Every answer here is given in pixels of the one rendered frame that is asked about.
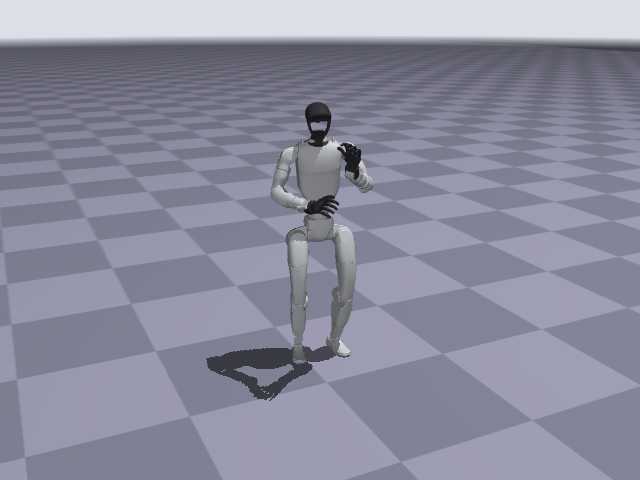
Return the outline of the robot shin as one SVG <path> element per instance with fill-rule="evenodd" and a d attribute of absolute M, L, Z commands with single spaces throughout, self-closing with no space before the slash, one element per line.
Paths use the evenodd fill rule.
<path fill-rule="evenodd" d="M 293 305 L 291 299 L 291 326 L 294 333 L 294 348 L 299 344 L 302 347 L 302 335 L 305 330 L 306 312 L 302 305 Z"/>
<path fill-rule="evenodd" d="M 337 305 L 335 304 L 334 301 L 332 301 L 332 305 L 331 305 L 332 328 L 330 333 L 331 341 L 334 341 L 335 337 L 336 339 L 340 339 L 343 329 L 348 322 L 351 310 L 352 310 L 352 299 L 346 301 L 345 305 Z"/>

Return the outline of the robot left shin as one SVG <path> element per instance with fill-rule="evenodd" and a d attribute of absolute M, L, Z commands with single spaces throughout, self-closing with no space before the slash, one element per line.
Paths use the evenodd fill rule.
<path fill-rule="evenodd" d="M 352 299 L 346 301 L 345 305 L 337 305 L 335 304 L 334 301 L 332 301 L 332 305 L 331 305 L 332 328 L 330 333 L 331 341 L 334 341 L 335 337 L 336 339 L 340 339 L 343 329 L 348 322 L 351 310 L 352 310 Z"/>

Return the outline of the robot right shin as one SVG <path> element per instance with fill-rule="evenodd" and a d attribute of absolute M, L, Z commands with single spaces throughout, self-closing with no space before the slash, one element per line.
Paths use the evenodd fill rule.
<path fill-rule="evenodd" d="M 291 326 L 294 333 L 294 348 L 299 344 L 302 347 L 302 335 L 305 330 L 306 312 L 302 305 L 293 305 L 291 299 Z"/>

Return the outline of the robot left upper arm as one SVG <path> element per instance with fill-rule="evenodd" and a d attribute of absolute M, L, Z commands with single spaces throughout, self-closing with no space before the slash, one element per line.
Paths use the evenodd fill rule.
<path fill-rule="evenodd" d="M 341 142 L 341 143 L 338 143 L 338 144 L 339 144 L 339 146 L 340 146 L 340 147 L 341 147 L 345 152 L 346 152 L 346 149 L 345 149 L 345 146 L 341 146 L 341 144 L 342 144 L 342 143 L 347 143 L 347 144 L 349 143 L 349 144 L 352 144 L 352 143 L 350 143 L 350 142 Z M 354 145 L 354 144 L 352 144 L 352 146 L 355 146 L 355 145 Z M 358 152 L 357 152 L 357 153 L 358 153 Z M 345 160 L 345 156 L 344 156 L 343 154 L 342 154 L 342 159 L 343 159 L 343 160 Z M 362 161 L 362 158 L 361 158 L 361 161 L 360 161 L 360 163 L 359 163 L 359 165 L 358 165 L 358 166 L 359 166 L 359 171 L 360 171 L 361 173 L 368 175 L 368 172 L 367 172 L 366 166 L 365 166 L 364 162 Z M 369 175 L 368 175 L 368 176 L 369 176 Z M 374 188 L 373 186 L 368 186 L 366 189 L 359 189 L 359 188 L 358 188 L 358 189 L 360 190 L 360 192 L 362 192 L 362 193 L 366 193 L 366 192 L 370 191 L 370 190 L 371 190 L 371 189 L 373 189 L 373 188 Z"/>

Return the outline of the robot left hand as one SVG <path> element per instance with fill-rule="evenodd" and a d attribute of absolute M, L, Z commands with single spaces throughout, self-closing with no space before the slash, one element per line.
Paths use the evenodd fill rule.
<path fill-rule="evenodd" d="M 337 147 L 337 149 L 345 156 L 346 170 L 354 173 L 354 179 L 356 180 L 359 176 L 359 163 L 361 161 L 361 149 L 357 149 L 356 146 L 352 146 L 352 144 L 342 143 L 341 146 L 345 146 L 346 152 L 341 148 Z M 358 153 L 357 153 L 358 152 Z"/>

